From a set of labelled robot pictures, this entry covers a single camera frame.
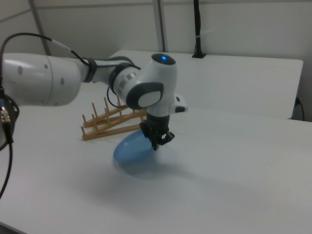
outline blue plate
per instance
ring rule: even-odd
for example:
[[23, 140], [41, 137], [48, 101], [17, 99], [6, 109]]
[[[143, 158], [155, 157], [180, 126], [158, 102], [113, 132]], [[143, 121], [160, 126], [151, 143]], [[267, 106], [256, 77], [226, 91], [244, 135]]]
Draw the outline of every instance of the blue plate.
[[127, 136], [114, 151], [114, 159], [119, 163], [135, 162], [153, 154], [152, 144], [141, 130]]

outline table surface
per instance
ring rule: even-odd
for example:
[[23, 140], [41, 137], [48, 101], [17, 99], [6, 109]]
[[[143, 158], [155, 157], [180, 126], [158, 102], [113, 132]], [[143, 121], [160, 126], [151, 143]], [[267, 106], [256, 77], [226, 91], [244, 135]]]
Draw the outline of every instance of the table surface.
[[81, 140], [81, 115], [91, 118], [91, 102], [104, 112], [106, 87], [82, 84], [67, 106], [21, 107], [0, 222], [32, 234], [312, 230], [311, 123], [191, 106], [171, 115], [173, 141], [119, 165], [114, 149], [130, 133]]
[[[140, 67], [155, 52], [120, 50]], [[167, 53], [177, 63], [176, 92], [193, 107], [257, 116], [291, 118], [303, 62], [295, 59], [251, 58]]]

